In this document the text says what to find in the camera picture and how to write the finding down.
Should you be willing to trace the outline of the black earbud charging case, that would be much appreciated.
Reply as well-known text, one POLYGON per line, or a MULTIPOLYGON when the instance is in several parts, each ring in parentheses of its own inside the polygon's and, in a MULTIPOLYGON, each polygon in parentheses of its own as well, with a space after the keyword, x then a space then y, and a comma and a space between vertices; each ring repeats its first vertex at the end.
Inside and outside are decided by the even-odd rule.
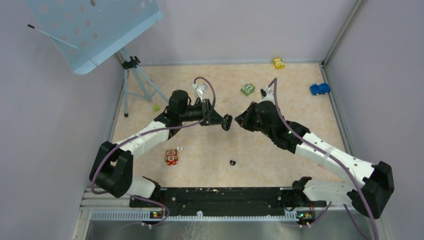
POLYGON ((232 121, 233 121, 233 116, 230 114, 226 114, 223 117, 223 123, 221 124, 221 127, 224 131, 229 131, 232 125, 232 121))

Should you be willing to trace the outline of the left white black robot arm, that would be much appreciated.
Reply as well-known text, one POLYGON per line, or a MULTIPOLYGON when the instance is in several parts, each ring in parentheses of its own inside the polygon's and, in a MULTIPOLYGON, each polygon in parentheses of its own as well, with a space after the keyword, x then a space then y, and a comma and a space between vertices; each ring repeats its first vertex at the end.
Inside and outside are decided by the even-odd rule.
POLYGON ((89 180, 93 187, 116 198, 124 195, 140 196, 149 207, 160 202, 159 184, 149 178, 133 174, 134 161, 154 146, 168 141, 183 127, 193 122, 201 126, 220 125, 229 131, 233 117, 220 115, 209 99, 197 98, 191 104, 188 93, 175 90, 168 106, 147 127, 117 143, 105 141, 99 147, 89 180))

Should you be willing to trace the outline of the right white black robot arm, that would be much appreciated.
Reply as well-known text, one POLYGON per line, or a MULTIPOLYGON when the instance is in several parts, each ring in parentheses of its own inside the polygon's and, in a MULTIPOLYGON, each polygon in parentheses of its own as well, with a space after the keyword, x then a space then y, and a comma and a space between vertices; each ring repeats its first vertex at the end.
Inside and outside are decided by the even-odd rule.
POLYGON ((342 182, 333 182, 302 177, 292 185, 298 188, 293 192, 297 205, 307 206, 311 201, 345 204, 367 217, 360 197, 363 194, 372 218, 381 217, 395 190, 393 170, 386 162, 361 160, 323 141, 297 122, 283 122, 275 104, 268 100, 252 102, 235 121, 245 130, 264 134, 278 148, 307 158, 342 178, 342 182))

